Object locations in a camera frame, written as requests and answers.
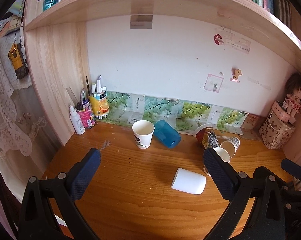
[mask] keychain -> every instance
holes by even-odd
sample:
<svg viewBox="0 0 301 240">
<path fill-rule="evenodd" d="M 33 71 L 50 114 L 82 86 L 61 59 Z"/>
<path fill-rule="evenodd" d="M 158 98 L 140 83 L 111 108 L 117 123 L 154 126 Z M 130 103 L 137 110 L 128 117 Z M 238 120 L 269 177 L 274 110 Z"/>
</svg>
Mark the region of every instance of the keychain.
<svg viewBox="0 0 301 240">
<path fill-rule="evenodd" d="M 19 21 L 19 18 L 21 17 L 20 14 L 21 14 L 21 10 L 24 5 L 24 1 L 25 0 L 23 0 L 21 3 L 21 7 L 20 7 L 17 23 L 16 23 L 14 43 L 8 53 L 8 58 L 12 62 L 12 65 L 14 67 L 14 70 L 15 70 L 15 73 L 16 73 L 16 76 L 18 79 L 22 79 L 28 75 L 28 67 L 26 66 L 26 63 L 23 58 L 23 54 L 21 52 L 21 41 L 20 41 L 20 43 L 16 43 L 18 21 Z"/>
</svg>

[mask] white cup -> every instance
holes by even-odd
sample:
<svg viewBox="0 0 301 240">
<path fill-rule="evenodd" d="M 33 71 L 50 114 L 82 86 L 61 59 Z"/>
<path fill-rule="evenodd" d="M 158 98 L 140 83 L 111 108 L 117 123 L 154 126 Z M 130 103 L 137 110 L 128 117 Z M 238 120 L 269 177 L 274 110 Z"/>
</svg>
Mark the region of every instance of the white cup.
<svg viewBox="0 0 301 240">
<path fill-rule="evenodd" d="M 232 158 L 235 156 L 235 153 L 240 145 L 240 140 L 237 137 L 232 137 L 227 141 L 221 143 L 220 147 L 225 149 L 229 156 Z"/>
<path fill-rule="evenodd" d="M 147 149 L 150 146 L 154 130 L 153 123 L 147 120 L 140 120 L 132 125 L 136 145 L 139 149 Z"/>
<path fill-rule="evenodd" d="M 220 147 L 216 147 L 214 148 L 215 152 L 219 155 L 219 157 L 224 161 L 224 162 L 227 162 L 227 163 L 230 163 L 230 156 L 228 154 L 228 152 L 223 149 L 223 148 L 220 148 Z M 206 169 L 206 167 L 204 166 L 204 172 L 210 176 L 208 170 Z"/>
<path fill-rule="evenodd" d="M 201 194 L 206 185 L 206 178 L 198 173 L 178 168 L 172 188 L 191 194 Z"/>
</svg>

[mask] white curtain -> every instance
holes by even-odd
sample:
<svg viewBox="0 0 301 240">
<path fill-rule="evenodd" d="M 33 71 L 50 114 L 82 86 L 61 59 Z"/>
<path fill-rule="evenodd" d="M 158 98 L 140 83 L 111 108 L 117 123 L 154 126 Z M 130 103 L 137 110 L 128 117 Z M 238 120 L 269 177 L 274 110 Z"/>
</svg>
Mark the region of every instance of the white curtain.
<svg viewBox="0 0 301 240">
<path fill-rule="evenodd" d="M 8 59 L 14 36 L 0 39 L 0 172 L 21 201 L 28 179 L 41 178 L 60 143 L 47 123 L 30 76 L 18 80 Z"/>
</svg>

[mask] spray bottle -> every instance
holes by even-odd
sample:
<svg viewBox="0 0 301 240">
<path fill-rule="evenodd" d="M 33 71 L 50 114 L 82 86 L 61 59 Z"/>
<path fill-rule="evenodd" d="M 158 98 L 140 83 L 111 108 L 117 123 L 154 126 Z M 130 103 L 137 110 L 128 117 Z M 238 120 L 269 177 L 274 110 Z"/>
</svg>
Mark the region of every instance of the spray bottle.
<svg viewBox="0 0 301 240">
<path fill-rule="evenodd" d="M 83 125 L 82 120 L 80 119 L 79 113 L 76 112 L 72 105 L 69 106 L 70 109 L 70 120 L 75 128 L 77 134 L 83 134 L 85 132 L 85 127 Z"/>
</svg>

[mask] wooden shelf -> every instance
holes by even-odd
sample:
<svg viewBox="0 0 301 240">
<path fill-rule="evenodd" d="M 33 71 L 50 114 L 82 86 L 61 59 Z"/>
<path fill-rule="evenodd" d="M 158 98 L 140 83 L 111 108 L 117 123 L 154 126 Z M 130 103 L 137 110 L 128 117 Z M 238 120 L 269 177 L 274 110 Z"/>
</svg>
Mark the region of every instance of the wooden shelf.
<svg viewBox="0 0 301 240">
<path fill-rule="evenodd" d="M 86 87 L 86 76 L 91 82 L 86 40 L 89 20 L 122 15 L 200 20 L 259 42 L 301 72 L 301 41 L 250 0 L 63 0 L 44 12 L 42 5 L 43 0 L 26 0 L 25 50 L 35 91 L 63 145 L 74 133 L 69 119 L 73 103 L 67 88 L 79 95 Z"/>
<path fill-rule="evenodd" d="M 301 71 L 300 40 L 250 0 L 63 0 L 29 22 L 26 31 L 130 14 L 186 17 L 223 26 L 259 42 Z"/>
</svg>

